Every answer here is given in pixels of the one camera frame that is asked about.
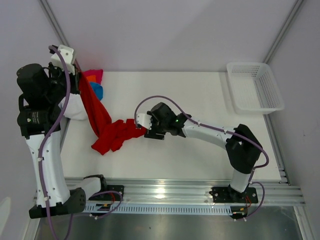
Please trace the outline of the red t shirt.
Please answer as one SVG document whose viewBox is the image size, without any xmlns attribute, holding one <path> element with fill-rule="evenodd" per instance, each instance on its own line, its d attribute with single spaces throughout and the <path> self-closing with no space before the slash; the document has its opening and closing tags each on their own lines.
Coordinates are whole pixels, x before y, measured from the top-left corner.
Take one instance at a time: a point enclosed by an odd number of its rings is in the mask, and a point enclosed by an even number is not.
<svg viewBox="0 0 320 240">
<path fill-rule="evenodd" d="M 91 128 L 97 136 L 91 148 L 101 155 L 109 151 L 115 152 L 123 146 L 124 141 L 139 138 L 147 132 L 144 127 L 137 128 L 132 118 L 113 122 L 83 71 L 80 72 L 78 89 Z"/>
</svg>

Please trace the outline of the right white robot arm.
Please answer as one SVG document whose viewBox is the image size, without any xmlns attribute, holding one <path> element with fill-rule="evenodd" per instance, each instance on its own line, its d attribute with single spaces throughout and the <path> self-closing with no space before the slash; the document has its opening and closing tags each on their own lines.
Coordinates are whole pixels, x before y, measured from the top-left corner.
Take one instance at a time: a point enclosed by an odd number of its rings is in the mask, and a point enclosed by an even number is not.
<svg viewBox="0 0 320 240">
<path fill-rule="evenodd" d="M 163 140 L 169 133 L 172 136 L 202 140 L 224 149 L 233 167 L 228 196 L 234 202 L 246 197 L 254 166 L 263 149 L 246 125 L 239 124 L 234 128 L 210 126 L 183 112 L 176 115 L 163 102 L 147 113 L 137 114 L 136 120 L 139 127 L 146 129 L 145 138 Z"/>
</svg>

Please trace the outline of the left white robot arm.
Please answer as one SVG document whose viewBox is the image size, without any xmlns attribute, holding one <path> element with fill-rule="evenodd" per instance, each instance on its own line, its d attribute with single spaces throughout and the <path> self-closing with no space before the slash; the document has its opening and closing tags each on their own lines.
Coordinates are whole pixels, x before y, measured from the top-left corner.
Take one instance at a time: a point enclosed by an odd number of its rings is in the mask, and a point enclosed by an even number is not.
<svg viewBox="0 0 320 240">
<path fill-rule="evenodd" d="M 61 125 L 59 104 L 71 93 L 78 94 L 80 73 L 64 71 L 49 63 L 43 67 L 32 63 L 17 71 L 17 123 L 31 153 L 36 179 L 36 203 L 28 211 L 31 219 L 78 214 L 94 196 L 108 196 L 102 175 L 91 175 L 73 189 L 68 189 L 61 161 Z"/>
</svg>

